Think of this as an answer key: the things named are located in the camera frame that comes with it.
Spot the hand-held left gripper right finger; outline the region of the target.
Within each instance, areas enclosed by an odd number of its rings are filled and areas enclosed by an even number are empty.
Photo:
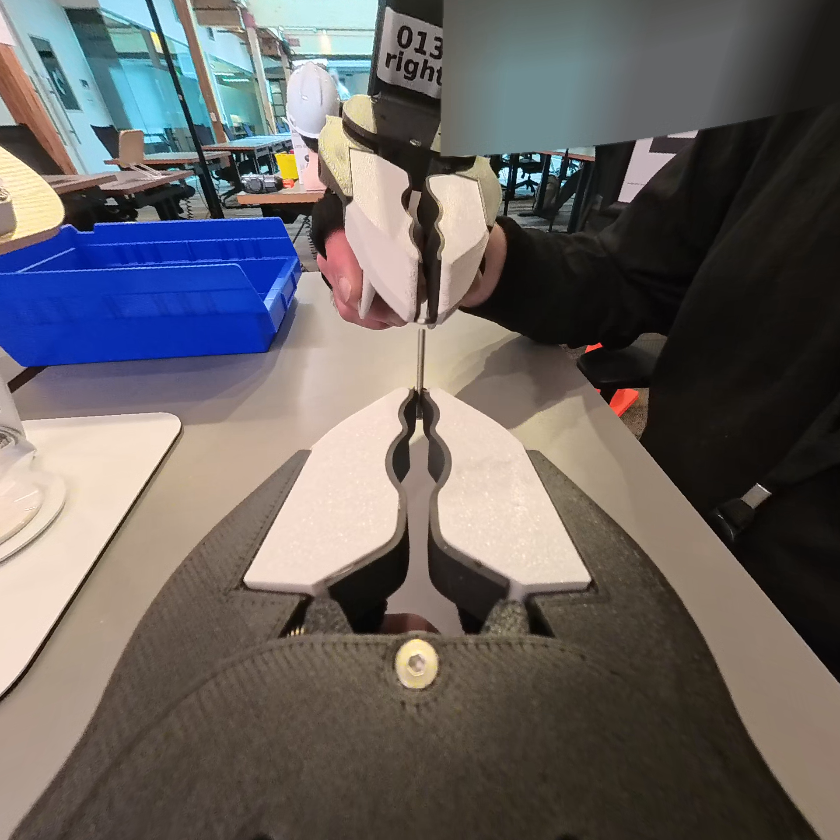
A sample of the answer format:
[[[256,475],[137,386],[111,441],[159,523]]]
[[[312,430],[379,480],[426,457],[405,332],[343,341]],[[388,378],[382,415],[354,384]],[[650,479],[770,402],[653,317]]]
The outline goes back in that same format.
[[[577,595],[592,575],[523,444],[453,395],[422,395],[429,579],[477,633],[504,602]]]

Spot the black floor lamp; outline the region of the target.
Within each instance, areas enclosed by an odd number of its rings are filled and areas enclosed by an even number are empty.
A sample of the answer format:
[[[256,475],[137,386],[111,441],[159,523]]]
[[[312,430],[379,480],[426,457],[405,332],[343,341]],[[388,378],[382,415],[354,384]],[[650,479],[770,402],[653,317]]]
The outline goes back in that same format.
[[[164,61],[167,66],[170,78],[172,80],[172,84],[174,86],[175,95],[177,100],[181,106],[184,121],[187,127],[187,131],[192,140],[192,144],[194,146],[194,151],[196,153],[196,171],[199,182],[201,183],[203,194],[206,201],[207,209],[210,213],[211,218],[214,219],[221,219],[225,218],[224,209],[221,204],[221,201],[218,197],[217,190],[215,188],[213,178],[208,168],[207,159],[203,152],[203,147],[198,138],[196,133],[195,124],[193,122],[192,114],[188,107],[188,103],[186,101],[186,97],[182,88],[181,80],[177,75],[175,70],[174,61],[172,58],[172,53],[169,49],[165,33],[163,31],[163,27],[161,25],[161,21],[159,15],[157,13],[156,7],[154,5],[154,1],[145,1],[145,5],[148,8],[150,13],[151,21],[154,27],[155,33],[158,35],[158,38],[161,42],[161,47],[163,50]]]

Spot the dark background desk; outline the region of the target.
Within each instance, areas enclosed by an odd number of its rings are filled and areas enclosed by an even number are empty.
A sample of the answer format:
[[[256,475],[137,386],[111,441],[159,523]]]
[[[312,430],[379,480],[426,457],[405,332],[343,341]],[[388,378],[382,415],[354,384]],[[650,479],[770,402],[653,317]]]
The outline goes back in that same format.
[[[502,215],[513,205],[520,219],[546,223],[551,233],[581,228],[595,173],[593,149],[496,154],[490,166],[501,186]]]

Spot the white cardboard box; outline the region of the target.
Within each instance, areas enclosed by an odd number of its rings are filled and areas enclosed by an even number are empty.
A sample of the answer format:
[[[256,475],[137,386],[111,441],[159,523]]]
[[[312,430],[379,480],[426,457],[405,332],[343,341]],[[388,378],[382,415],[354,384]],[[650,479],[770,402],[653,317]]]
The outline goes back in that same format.
[[[292,131],[291,141],[300,184],[309,192],[325,189],[319,176],[319,138]]]

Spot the person's right hand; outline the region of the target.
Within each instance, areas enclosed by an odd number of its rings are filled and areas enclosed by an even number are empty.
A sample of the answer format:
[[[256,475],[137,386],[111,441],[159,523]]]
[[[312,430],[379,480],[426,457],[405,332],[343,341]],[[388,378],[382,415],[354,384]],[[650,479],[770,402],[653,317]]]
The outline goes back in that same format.
[[[325,247],[326,255],[317,257],[318,267],[332,289],[334,307],[344,321],[374,331],[406,325],[406,321],[399,318],[381,299],[374,300],[367,317],[361,317],[359,303],[364,274],[344,231],[338,230],[331,234]],[[485,251],[485,269],[476,274],[459,303],[459,309],[477,308],[490,298],[500,281],[507,254],[506,233],[499,224],[495,224]]]

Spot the blue plastic bin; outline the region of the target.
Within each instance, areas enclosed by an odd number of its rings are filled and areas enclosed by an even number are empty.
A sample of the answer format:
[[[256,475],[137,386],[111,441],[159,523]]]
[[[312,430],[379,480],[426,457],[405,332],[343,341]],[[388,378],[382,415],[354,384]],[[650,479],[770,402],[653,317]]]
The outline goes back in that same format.
[[[2,255],[2,349],[24,367],[263,353],[300,276],[276,217],[66,225]]]

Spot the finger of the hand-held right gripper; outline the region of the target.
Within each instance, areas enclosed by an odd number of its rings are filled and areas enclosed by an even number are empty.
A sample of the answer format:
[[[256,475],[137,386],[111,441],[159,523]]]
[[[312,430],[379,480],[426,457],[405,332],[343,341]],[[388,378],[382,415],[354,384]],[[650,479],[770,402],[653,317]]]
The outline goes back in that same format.
[[[364,149],[350,150],[350,173],[353,194],[344,211],[344,231],[363,272],[360,317],[370,314],[379,297],[404,322],[427,325],[409,174]]]
[[[428,326],[443,323],[479,273],[494,225],[492,173],[432,174],[424,188]]]

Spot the wooden background desk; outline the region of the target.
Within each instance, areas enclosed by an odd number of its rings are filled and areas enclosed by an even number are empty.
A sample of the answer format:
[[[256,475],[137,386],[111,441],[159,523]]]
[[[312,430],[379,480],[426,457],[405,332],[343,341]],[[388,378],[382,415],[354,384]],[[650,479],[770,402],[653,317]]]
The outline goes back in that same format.
[[[306,190],[301,183],[297,182],[294,186],[284,187],[275,192],[239,192],[235,197],[241,206],[291,207],[303,212],[311,210],[312,206],[323,197],[325,192],[324,189]]]
[[[152,207],[162,221],[182,219],[181,202],[195,193],[186,184],[191,176],[188,170],[134,167],[95,175],[44,175],[44,179],[61,196],[67,221],[92,229],[95,222],[135,221],[144,207]]]

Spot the black office chair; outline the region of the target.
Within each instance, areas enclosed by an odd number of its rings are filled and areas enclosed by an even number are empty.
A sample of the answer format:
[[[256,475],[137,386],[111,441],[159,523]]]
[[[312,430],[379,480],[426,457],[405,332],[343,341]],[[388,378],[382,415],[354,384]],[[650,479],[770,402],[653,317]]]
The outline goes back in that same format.
[[[603,347],[588,350],[579,357],[576,366],[598,389],[646,389],[665,343],[666,336],[646,333],[620,350]]]

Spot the orange traffic cone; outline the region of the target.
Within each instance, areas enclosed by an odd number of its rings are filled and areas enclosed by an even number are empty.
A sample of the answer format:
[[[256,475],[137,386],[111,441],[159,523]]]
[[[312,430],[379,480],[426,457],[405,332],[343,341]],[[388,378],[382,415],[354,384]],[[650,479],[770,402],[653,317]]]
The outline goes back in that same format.
[[[615,415],[624,415],[638,400],[639,391],[631,386],[638,376],[633,352],[609,351],[599,343],[590,344],[579,359],[579,368]]]

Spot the grey desk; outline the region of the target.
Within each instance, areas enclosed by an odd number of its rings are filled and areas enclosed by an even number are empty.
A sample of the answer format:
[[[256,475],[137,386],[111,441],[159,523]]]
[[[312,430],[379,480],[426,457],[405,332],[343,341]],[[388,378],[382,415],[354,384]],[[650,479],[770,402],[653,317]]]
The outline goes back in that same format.
[[[340,319],[304,274],[267,353],[48,368],[25,420],[171,413],[182,434],[27,674],[2,700],[2,838],[84,731],[134,628],[201,538],[290,455],[415,382],[416,328]],[[545,454],[643,548],[703,633],[745,727],[822,838],[838,838],[838,683],[561,348],[456,313],[425,379]]]

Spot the person's right forearm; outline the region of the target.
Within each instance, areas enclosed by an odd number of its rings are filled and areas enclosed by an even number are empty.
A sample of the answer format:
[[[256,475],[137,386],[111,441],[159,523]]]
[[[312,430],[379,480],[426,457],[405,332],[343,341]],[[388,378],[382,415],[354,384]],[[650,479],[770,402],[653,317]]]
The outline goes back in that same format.
[[[694,143],[600,233],[549,234],[499,217],[461,311],[531,340],[622,347],[666,331],[720,222]]]

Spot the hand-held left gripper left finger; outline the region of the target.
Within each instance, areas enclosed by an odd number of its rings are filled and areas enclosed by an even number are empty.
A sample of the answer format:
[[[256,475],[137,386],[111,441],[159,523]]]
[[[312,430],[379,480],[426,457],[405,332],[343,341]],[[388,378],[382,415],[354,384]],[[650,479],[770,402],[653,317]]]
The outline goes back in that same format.
[[[397,388],[329,430],[302,466],[244,576],[262,594],[329,598],[357,633],[378,633],[410,561],[415,391]]]

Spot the white hard hat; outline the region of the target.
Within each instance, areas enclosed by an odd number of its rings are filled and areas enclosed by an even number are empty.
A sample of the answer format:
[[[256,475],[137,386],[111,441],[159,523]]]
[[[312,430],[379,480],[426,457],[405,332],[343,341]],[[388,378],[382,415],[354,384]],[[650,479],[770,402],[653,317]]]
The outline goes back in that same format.
[[[335,82],[320,64],[307,61],[291,73],[287,83],[287,122],[304,140],[318,140],[328,118],[341,116]]]

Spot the person's black clothed torso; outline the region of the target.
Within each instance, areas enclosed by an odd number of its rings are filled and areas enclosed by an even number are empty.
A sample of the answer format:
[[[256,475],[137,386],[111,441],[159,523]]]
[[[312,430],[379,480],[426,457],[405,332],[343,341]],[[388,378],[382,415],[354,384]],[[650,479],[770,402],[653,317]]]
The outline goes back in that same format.
[[[724,207],[674,320],[646,332],[667,336],[649,452],[706,516],[772,490],[731,549],[834,677],[838,135],[838,104],[698,132]]]

